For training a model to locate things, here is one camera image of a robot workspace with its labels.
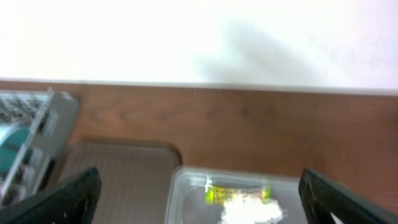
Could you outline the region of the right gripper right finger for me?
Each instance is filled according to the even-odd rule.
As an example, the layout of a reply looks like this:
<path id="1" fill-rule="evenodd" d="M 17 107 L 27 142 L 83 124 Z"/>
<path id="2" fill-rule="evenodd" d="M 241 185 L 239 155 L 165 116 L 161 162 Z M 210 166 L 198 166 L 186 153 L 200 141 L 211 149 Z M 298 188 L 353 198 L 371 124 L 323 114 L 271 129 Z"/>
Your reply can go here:
<path id="1" fill-rule="evenodd" d="M 343 223 L 397 224 L 397 215 L 343 185 L 313 170 L 304 169 L 298 191 L 310 224 Z"/>

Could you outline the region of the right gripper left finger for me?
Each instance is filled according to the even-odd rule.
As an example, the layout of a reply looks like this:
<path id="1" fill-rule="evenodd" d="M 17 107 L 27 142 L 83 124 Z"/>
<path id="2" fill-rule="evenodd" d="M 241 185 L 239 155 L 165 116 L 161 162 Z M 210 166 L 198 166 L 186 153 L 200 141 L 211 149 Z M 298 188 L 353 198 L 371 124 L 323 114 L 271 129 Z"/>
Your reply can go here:
<path id="1" fill-rule="evenodd" d="M 17 204 L 1 210 L 1 223 L 87 223 L 93 221 L 101 177 L 90 167 Z"/>

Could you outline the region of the white napkin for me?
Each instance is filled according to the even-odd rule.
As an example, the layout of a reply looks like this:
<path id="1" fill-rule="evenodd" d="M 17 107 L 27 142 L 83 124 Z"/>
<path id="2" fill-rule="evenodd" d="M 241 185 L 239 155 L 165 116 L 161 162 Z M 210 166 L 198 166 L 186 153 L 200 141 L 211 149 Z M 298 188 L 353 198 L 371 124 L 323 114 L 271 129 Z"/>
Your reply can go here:
<path id="1" fill-rule="evenodd" d="M 285 217 L 277 200 L 237 196 L 224 203 L 220 224 L 273 224 Z"/>

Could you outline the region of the light blue bowl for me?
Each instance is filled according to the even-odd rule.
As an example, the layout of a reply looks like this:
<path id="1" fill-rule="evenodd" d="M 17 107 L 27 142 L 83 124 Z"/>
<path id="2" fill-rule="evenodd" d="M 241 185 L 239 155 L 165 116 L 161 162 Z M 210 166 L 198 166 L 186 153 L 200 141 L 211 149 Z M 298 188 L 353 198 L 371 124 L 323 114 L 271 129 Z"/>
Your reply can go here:
<path id="1" fill-rule="evenodd" d="M 1 124 L 1 180 L 8 175 L 29 133 L 29 127 L 22 124 Z"/>

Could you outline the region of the yellow green snack wrapper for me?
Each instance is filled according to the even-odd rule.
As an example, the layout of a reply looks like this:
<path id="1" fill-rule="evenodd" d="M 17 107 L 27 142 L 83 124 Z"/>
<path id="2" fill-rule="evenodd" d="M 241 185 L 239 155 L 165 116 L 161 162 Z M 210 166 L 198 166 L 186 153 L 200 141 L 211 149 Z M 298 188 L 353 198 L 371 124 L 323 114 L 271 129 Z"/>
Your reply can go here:
<path id="1" fill-rule="evenodd" d="M 254 197 L 266 202 L 270 199 L 270 195 L 271 191 L 268 187 L 239 189 L 209 185 L 205 187 L 205 204 L 224 205 L 237 197 Z"/>

